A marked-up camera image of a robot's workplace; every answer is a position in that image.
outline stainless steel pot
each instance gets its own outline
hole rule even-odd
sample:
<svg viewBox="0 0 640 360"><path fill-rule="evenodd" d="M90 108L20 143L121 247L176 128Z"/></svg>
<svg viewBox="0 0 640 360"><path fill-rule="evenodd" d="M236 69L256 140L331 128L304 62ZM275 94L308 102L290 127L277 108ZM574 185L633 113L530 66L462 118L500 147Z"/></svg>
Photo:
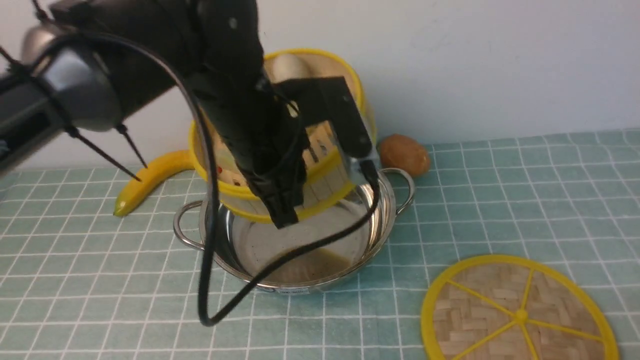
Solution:
<svg viewBox="0 0 640 360"><path fill-rule="evenodd" d="M386 177L389 173L400 174L409 185L407 199L398 207L393 187ZM366 265L386 242L396 216L413 202L415 195L413 179L398 168L381 170L379 184L380 203L368 225L323 248L322 254L318 253L284 265L279 269L283 270L279 273L280 277L270 276L260 283L258 288L286 294L323 291L349 278ZM214 260L238 279L251 281L253 275L283 251L319 240L355 222L364 215L372 200L371 187L358 186L333 207L285 229L276 229L273 224L258 224L236 217L221 205L216 224ZM188 247L203 250L204 245L201 241L190 240L180 228L183 214L197 207L200 207L200 234L204 235L206 200L194 201L183 206L174 216L173 231Z"/></svg>

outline pot handle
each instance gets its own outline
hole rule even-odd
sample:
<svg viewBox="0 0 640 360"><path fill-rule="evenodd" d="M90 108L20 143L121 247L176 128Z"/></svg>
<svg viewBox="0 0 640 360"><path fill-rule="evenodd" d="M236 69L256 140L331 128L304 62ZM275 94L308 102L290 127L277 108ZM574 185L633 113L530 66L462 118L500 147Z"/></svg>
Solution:
<svg viewBox="0 0 640 360"><path fill-rule="evenodd" d="M415 183L413 182L411 175L401 168L390 167L384 168L381 171L383 173L400 174L406 181L407 185L409 185L409 195L407 195L404 203L396 209L396 216L398 216L404 211L404 209L413 203L413 198L415 197Z"/></svg>
<svg viewBox="0 0 640 360"><path fill-rule="evenodd" d="M195 209L199 206L202 205L202 200L198 200L198 201L194 201L194 202L190 202L186 205L183 205L178 212L173 216L173 233L175 234L175 236L182 241L183 244L187 245L188 247L192 248L192 249L196 249L196 250L200 250L200 251L204 251L204 245L202 243L199 242L195 242L191 239L189 239L183 232L182 229L180 228L180 220L182 220L182 216L189 210L191 209Z"/></svg>

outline label on pot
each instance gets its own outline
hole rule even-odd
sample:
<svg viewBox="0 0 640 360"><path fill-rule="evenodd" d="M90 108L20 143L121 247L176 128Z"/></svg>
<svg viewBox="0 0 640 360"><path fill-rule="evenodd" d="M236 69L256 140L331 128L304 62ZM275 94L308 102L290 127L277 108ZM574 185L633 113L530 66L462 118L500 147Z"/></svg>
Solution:
<svg viewBox="0 0 640 360"><path fill-rule="evenodd" d="M276 289L276 292L279 293L279 294L283 294L283 295L302 295L302 294L308 294L309 293L309 289L308 288Z"/></svg>

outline robotic arm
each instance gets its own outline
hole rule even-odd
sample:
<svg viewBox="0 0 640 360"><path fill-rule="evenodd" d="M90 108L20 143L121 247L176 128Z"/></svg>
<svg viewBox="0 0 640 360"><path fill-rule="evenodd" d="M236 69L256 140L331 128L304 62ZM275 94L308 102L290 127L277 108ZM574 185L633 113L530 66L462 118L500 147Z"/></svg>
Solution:
<svg viewBox="0 0 640 360"><path fill-rule="evenodd" d="M354 182L363 182L357 160L374 149L346 82L271 84L255 0L61 0L50 10L53 21L24 38L22 60L33 72L0 79L0 175L63 131L100 151L77 129L126 134L123 121L174 85L154 62L114 44L79 40L47 52L61 37L92 32L141 44L186 79L276 226L298 221L305 126L331 121L343 159L356 164ZM295 121L291 101L303 114Z"/></svg>

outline yellow rim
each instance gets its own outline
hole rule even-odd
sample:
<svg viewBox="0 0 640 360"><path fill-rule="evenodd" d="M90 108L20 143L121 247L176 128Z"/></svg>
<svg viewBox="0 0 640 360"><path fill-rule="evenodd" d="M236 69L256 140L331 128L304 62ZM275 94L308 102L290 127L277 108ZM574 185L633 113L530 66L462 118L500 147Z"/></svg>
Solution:
<svg viewBox="0 0 640 360"><path fill-rule="evenodd" d="M302 220L302 219L308 218L312 215L315 215L317 213L322 212L323 210L326 210L332 207L336 202L340 201L341 199L344 199L344 197L347 196L347 194L350 193L354 187L355 185L353 184L349 184L348 186L343 186L340 190L333 193L331 197L328 197L327 199L318 202L313 208L298 210L297 212L298 219ZM222 202L224 205L227 205L225 201L222 199L220 199L220 202ZM227 208L231 210L231 212L234 215L247 218L248 220L251 220L253 222L260 222L263 224L269 224L273 222L271 218L268 216L256 215L254 213L247 213L229 206L227 206Z"/></svg>
<svg viewBox="0 0 640 360"><path fill-rule="evenodd" d="M507 263L507 264L519 265L522 267L529 268L531 270L531 272L529 273L529 278L527 280L527 285L525 287L525 293L524 293L525 295L523 296L523 304L522 304L523 306L525 305L525 302L527 300L527 294L529 293L529 288L531 287L533 272L536 272L536 271L541 272L553 278L557 282L560 282L576 298L578 298L580 302L584 305L584 307L589 311L589 313L591 314L595 323L598 326L601 336L598 337L598 336L586 334L583 332L575 331L573 329L564 328L564 327L561 327L560 325L548 324L548 323L540 322L537 320L526 320L526 321L534 325L548 326L559 331L565 331L577 336L582 336L592 340L600 341L604 345L605 359L606 360L618 359L618 346L616 344L616 338L613 334L613 331L611 330L611 327L609 326L609 323L607 322L606 317L600 311L596 303L593 302L593 300L591 300L589 295L587 295L587 293L584 292L584 290L580 289L575 283L573 283L573 281L571 281L569 278L559 273L558 271L552 268L549 268L548 266L536 263L535 261L518 258L516 256L508 256L508 255L484 255L484 256L477 256L474 258L460 261L459 263L449 267L442 274L440 274L438 278L433 282L433 284L429 287L429 290L427 291L427 295L424 298L424 302L422 303L422 315L420 319L420 328L422 330L422 341L424 342L426 353L431 360L445 360L445 356L442 354L442 350L440 349L440 344L436 339L436 332L433 327L433 313L436 306L436 300L438 299L440 291L446 284L452 284L453 286L457 286L456 283L453 282L451 279L453 279L460 272L465 271L474 266L486 265L486 264L492 264L492 263ZM492 301L491 299L484 298L482 295L478 293L474 293L472 290L469 290L469 289L465 289L465 290L467 290L469 293L477 297L480 297L481 299L487 301L487 303L493 305L497 309L500 309L501 311L511 316L516 315L508 311L507 309L500 307L498 304L494 303L494 301ZM485 339L472 345L466 351L456 356L455 359L458 359L462 356L467 355L469 352L473 351L477 347L490 341L491 339L495 338L499 334L503 333L504 331L507 331L509 328L515 325L516 325L515 321L509 322L502 328L498 329L494 333L487 336ZM531 342L531 339L528 333L526 331L523 331L523 333L529 348L534 352L533 359L539 359L535 354L535 350L533 348L533 344Z"/></svg>
<svg viewBox="0 0 640 360"><path fill-rule="evenodd" d="M369 114L367 114L367 107L365 106L364 91L362 89L362 84L360 82L360 78L358 77L358 74L353 70L353 68L346 61L344 61L342 58L336 56L335 54L326 52L326 51L322 51L322 50L318 50L318 49L304 49L303 48L303 49L289 49L289 50L277 51L275 53L270 53L270 54L267 54L265 56L265 59L266 60L270 60L270 59L272 59L272 58L274 58L274 57L276 57L276 56L278 56L280 54L284 54L284 53L290 53L290 54L316 54L316 55L326 56L328 58L333 59L334 61L339 62L347 70L349 75L353 78L353 81L355 83L354 98L355 98L355 101L356 101L356 105L358 106L358 109L360 111L362 111L364 116L367 117L369 115ZM376 138L376 135L377 135L377 128L375 126L375 122L371 121L370 126L371 126L372 135L373 135L374 141L375 141L375 138ZM189 129L189 157L191 158L191 161L193 162L193 166L195 167L195 170L198 172L198 175L200 175L200 177L202 177L203 179L207 180L207 171L201 166L201 164L198 161L198 158L196 156L195 145L196 145L197 136L198 136L197 128L196 128L195 123L192 121L191 122L191 127ZM337 150L332 151L325 158L323 158L318 164L316 164L314 167L312 167L310 169L310 172L309 172L309 174L307 176L308 182L309 183L314 183L318 179L326 176L329 172L331 172L333 169L335 169L335 167L340 166L341 163L342 163L342 160L340 159L340 154L338 153L338 151ZM234 185L231 185L231 184L224 183L222 181L218 181L218 188L220 189L221 193L223 193L225 195L229 195L229 196L237 198L237 199L259 200L259 198L256 197L251 192L251 190L249 190L249 188L244 187L244 186L234 186ZM304 209L304 210L299 211L298 212L298 216L300 218L304 218L304 217L307 217L307 216L312 215L314 213L317 213L318 211L324 210L328 206L331 206L332 204L335 204L338 200L340 200L346 194L348 194L352 189L353 189L353 185L344 186L343 189L341 189L339 192L334 193L330 198L319 202L313 208ZM234 210L234 209L233 209L233 211L236 212L238 215L248 217L248 218L250 218L250 219L252 219L254 221L270 222L269 217L262 217L262 216L258 216L258 215L252 214L252 213L245 213L243 211L237 211L237 210Z"/></svg>

